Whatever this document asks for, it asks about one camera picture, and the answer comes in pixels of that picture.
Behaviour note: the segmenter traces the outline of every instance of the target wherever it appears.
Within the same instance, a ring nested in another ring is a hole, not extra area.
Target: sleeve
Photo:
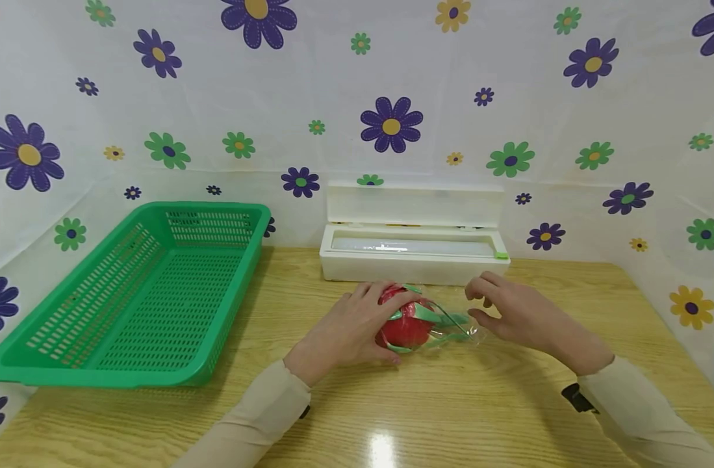
[[[173,468],[248,468],[307,409],[309,387],[289,373],[283,361],[271,364]]]
[[[714,468],[714,448],[679,418],[636,366],[617,356],[578,378],[604,434],[641,467]]]

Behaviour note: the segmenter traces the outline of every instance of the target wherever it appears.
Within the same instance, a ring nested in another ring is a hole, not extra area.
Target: cloth wall
[[[513,261],[623,267],[714,384],[714,0],[106,2],[0,0],[0,342],[141,203],[316,247],[328,181],[484,184]]]

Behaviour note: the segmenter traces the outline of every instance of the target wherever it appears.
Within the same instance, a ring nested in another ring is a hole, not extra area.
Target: wooden table
[[[514,260],[537,287],[641,366],[714,445],[714,390],[626,273],[613,265]],[[197,389],[41,388],[0,438],[0,467],[167,467],[282,358],[353,284],[323,281],[318,252],[267,248],[209,385]],[[463,311],[460,287],[426,287]],[[399,369],[340,369],[308,417],[259,467],[624,467],[592,415],[559,391],[574,381],[548,356],[488,335],[408,356]]]

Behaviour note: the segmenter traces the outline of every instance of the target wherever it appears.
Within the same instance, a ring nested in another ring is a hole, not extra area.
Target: basket
[[[208,382],[260,257],[260,204],[136,208],[0,345],[0,381]]]

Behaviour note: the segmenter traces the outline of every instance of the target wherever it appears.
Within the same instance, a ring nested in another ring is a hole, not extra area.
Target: person's right hand
[[[614,360],[603,340],[533,287],[485,271],[468,282],[466,299],[484,299],[484,307],[494,305],[500,312],[494,318],[469,309],[479,325],[503,340],[552,355],[577,375],[597,373]]]

